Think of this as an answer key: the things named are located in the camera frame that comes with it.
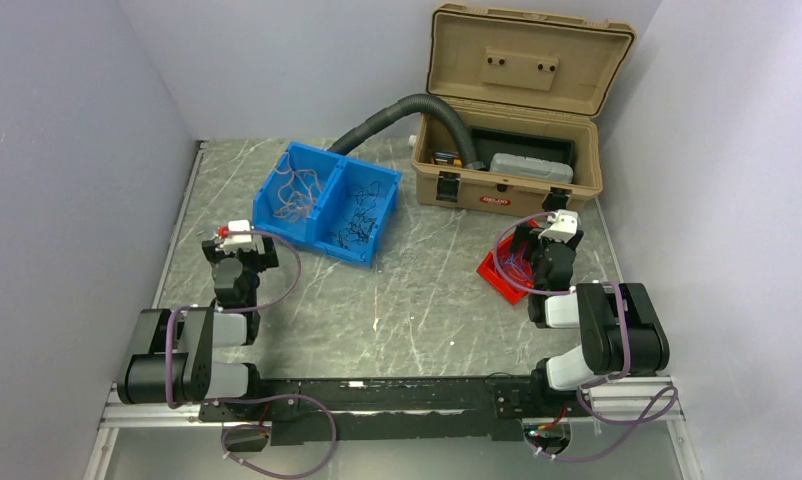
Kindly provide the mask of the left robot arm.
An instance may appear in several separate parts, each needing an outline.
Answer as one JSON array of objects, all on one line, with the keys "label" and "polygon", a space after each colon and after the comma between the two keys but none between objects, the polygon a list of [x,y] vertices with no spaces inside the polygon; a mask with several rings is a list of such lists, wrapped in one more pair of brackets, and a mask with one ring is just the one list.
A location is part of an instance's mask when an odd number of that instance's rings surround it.
[{"label": "left robot arm", "polygon": [[260,274],[279,266],[274,240],[229,237],[201,244],[211,266],[214,298],[203,306],[139,313],[118,380],[124,404],[182,405],[225,398],[241,420],[256,417],[264,392],[256,369],[213,360],[213,350],[249,346],[259,333]]}]

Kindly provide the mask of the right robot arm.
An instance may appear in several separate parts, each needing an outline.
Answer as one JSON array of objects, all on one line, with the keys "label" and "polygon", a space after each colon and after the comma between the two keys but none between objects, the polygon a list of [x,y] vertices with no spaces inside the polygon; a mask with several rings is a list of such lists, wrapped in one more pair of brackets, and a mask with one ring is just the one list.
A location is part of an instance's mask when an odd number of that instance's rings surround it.
[{"label": "right robot arm", "polygon": [[534,411],[551,415],[567,391],[630,374],[665,369],[669,341],[646,287],[641,283],[571,283],[583,231],[558,232],[532,221],[517,226],[509,251],[524,249],[530,266],[528,316],[539,328],[569,329],[580,343],[564,354],[542,360],[528,388]]}]

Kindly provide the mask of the red storage bin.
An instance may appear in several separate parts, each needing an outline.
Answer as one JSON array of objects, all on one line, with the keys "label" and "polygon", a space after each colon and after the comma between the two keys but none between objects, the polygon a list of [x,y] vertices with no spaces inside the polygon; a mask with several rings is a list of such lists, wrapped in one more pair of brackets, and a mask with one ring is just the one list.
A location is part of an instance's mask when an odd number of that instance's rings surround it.
[{"label": "red storage bin", "polygon": [[532,269],[524,258],[527,242],[520,242],[514,250],[510,245],[513,234],[501,240],[496,249],[502,276],[495,268],[492,252],[488,252],[476,269],[476,273],[507,303],[518,304],[526,295],[526,289],[533,286]]}]

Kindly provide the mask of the blue double storage bin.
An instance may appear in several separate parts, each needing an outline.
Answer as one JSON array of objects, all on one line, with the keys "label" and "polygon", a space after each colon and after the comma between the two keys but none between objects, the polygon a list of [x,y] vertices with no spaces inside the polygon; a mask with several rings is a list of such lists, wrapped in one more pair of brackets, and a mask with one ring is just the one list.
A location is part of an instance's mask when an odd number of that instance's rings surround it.
[{"label": "blue double storage bin", "polygon": [[401,180],[397,170],[292,142],[254,195],[251,222],[301,249],[370,268]]}]

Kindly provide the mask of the grey plastic organiser box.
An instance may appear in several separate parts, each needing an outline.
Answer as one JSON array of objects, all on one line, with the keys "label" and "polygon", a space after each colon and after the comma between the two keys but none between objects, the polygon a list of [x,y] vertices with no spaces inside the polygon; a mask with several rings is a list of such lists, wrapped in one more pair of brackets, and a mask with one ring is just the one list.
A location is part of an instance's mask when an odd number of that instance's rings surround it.
[{"label": "grey plastic organiser box", "polygon": [[508,153],[496,153],[489,171],[566,184],[571,183],[574,177],[574,171],[568,164]]}]

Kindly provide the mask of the black tray in case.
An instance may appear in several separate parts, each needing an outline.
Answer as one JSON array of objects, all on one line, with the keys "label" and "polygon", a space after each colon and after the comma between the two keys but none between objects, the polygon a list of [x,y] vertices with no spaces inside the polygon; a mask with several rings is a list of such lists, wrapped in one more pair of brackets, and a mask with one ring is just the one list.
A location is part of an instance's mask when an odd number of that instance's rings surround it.
[{"label": "black tray in case", "polygon": [[561,163],[575,164],[575,142],[538,135],[473,127],[470,130],[479,160],[489,167],[496,154],[504,153]]}]

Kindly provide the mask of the yellow black device in case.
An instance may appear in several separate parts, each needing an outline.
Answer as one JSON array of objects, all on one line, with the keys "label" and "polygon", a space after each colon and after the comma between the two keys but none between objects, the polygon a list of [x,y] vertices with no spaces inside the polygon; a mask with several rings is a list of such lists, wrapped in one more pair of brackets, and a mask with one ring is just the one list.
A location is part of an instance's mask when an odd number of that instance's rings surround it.
[{"label": "yellow black device in case", "polygon": [[436,151],[432,154],[432,160],[435,165],[463,166],[462,160],[456,152]]}]

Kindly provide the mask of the tan tool case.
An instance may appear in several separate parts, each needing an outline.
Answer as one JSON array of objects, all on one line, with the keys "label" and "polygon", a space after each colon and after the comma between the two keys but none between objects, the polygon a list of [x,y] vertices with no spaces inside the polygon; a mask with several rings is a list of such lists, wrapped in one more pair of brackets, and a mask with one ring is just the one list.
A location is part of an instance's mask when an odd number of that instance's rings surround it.
[{"label": "tan tool case", "polygon": [[432,17],[426,90],[473,127],[572,140],[571,183],[435,165],[455,152],[446,128],[423,116],[411,160],[422,204],[526,216],[579,210],[602,192],[595,118],[637,39],[626,23],[448,3]]}]

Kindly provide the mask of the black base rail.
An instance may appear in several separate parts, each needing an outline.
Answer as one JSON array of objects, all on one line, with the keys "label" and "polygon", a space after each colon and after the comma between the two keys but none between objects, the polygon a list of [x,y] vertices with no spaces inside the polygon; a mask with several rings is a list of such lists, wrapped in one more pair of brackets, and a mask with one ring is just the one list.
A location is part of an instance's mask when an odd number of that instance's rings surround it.
[{"label": "black base rail", "polygon": [[273,446],[340,441],[485,438],[520,441],[542,427],[565,445],[587,413],[573,392],[550,389],[540,372],[466,377],[262,379],[247,403],[201,407],[204,423],[262,424]]}]

